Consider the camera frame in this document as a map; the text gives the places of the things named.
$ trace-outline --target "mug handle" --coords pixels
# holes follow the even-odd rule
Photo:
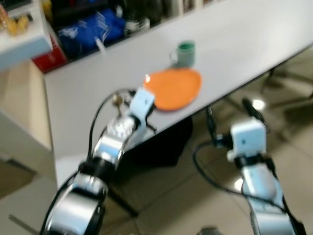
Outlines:
[[[177,64],[178,63],[178,55],[177,55],[177,51],[172,51],[170,53],[170,59],[172,61],[173,64]]]

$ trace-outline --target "table leg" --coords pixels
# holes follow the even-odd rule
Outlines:
[[[113,201],[115,201],[121,208],[126,210],[131,215],[131,217],[137,217],[139,215],[139,213],[132,206],[130,206],[121,196],[119,196],[113,188],[110,188],[108,196]]]

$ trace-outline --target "wire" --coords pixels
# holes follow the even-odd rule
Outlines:
[[[94,117],[93,117],[93,120],[92,120],[92,123],[91,123],[91,127],[90,127],[90,131],[89,131],[89,143],[88,143],[88,153],[87,153],[87,162],[89,162],[91,160],[91,149],[92,149],[92,136],[93,136],[93,129],[94,129],[94,125],[96,123],[96,120],[98,118],[98,115],[101,111],[101,109],[103,108],[103,106],[107,103],[107,101],[112,98],[113,95],[115,95],[116,93],[120,93],[120,92],[129,92],[129,93],[133,93],[134,90],[130,90],[130,89],[119,89],[119,90],[116,90],[115,92],[112,92],[111,94],[109,94],[99,105]]]
[[[193,159],[193,162],[198,170],[198,172],[200,173],[200,175],[209,183],[211,184],[212,186],[214,186],[215,188],[218,188],[220,190],[223,190],[227,193],[231,193],[231,194],[235,194],[235,195],[239,195],[239,196],[243,196],[243,197],[249,197],[249,198],[252,198],[252,199],[256,199],[256,200],[259,200],[259,201],[262,201],[262,202],[266,202],[266,203],[269,203],[270,205],[274,206],[274,207],[277,207],[278,209],[280,209],[282,212],[286,212],[286,210],[284,208],[282,208],[281,206],[271,202],[270,200],[266,200],[264,198],[261,198],[261,197],[257,197],[257,196],[253,196],[253,195],[249,195],[249,194],[245,194],[245,193],[242,193],[242,192],[237,192],[237,191],[233,191],[229,188],[226,188],[226,187],[223,187],[221,185],[219,185],[218,183],[216,183],[214,180],[212,180],[208,175],[205,174],[205,172],[202,170],[202,168],[200,167],[199,163],[198,163],[198,160],[197,160],[197,152],[199,152],[202,148],[204,148],[205,146],[208,146],[208,145],[211,145],[213,144],[212,141],[207,141],[207,142],[203,142],[201,144],[199,144],[197,147],[194,148],[193,152],[192,152],[192,159]]]
[[[48,217],[57,201],[57,199],[59,198],[60,196],[60,193],[68,186],[68,183],[71,181],[71,179],[73,179],[76,175],[77,175],[78,171],[76,171],[75,173],[73,173],[63,184],[62,186],[58,189],[58,191],[56,192],[56,194],[54,195],[53,199],[52,199],[52,202],[48,208],[48,211],[47,213],[45,214],[45,219],[43,221],[43,225],[40,229],[40,235],[43,235],[43,232],[45,231],[45,226],[46,226],[46,223],[47,223],[47,220],[48,220]]]

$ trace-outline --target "green mug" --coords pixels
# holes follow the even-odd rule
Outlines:
[[[183,41],[175,51],[170,54],[174,65],[179,68],[191,67],[195,64],[195,42]]]

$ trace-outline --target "orange plate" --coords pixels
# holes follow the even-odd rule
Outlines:
[[[198,95],[201,76],[191,69],[170,69],[146,76],[143,86],[156,96],[158,109],[177,110]]]

